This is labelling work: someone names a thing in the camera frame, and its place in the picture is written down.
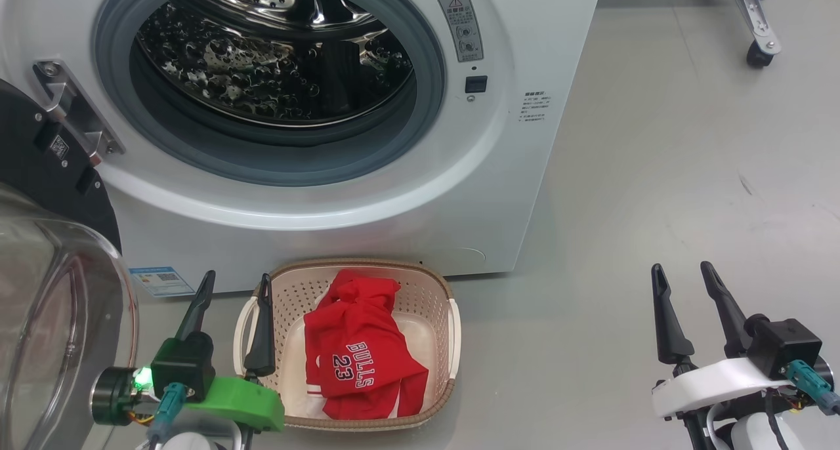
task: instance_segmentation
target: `green light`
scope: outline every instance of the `green light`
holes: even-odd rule
[[[152,369],[150,367],[141,367],[135,373],[135,388],[138,390],[147,390],[154,385],[152,383]]]

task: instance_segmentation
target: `blue and white sticker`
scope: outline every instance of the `blue and white sticker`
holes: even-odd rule
[[[129,273],[156,298],[183,297],[195,293],[172,267],[129,268]]]

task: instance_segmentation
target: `teal cable connector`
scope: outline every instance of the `teal cable connector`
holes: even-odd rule
[[[807,363],[802,360],[791,361],[782,372],[798,390],[816,402],[823,414],[840,414],[840,396],[831,391],[831,385]]]
[[[158,442],[165,441],[172,429],[172,422],[175,421],[180,410],[186,401],[186,386],[181,383],[171,383],[166,386],[163,398],[160,400],[155,420],[149,426],[146,437],[149,439],[150,450],[156,450]]]

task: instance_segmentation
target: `gray floor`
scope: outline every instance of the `gray floor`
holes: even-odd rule
[[[763,71],[732,0],[601,0],[516,271],[454,282],[459,383],[428,425],[378,435],[288,430],[268,448],[687,449],[653,417],[649,270],[662,262],[696,363],[723,359],[698,265],[710,260],[747,315],[796,317],[840,369],[840,0],[768,0],[785,47]],[[229,364],[243,298],[205,323]],[[184,304],[145,304],[140,357]],[[840,420],[790,418],[808,448]],[[136,427],[110,448],[133,448]]]

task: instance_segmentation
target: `screw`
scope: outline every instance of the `screw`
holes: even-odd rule
[[[44,66],[41,67],[41,70],[44,71],[44,74],[50,77],[58,75],[58,67],[51,64],[51,62],[46,62]]]

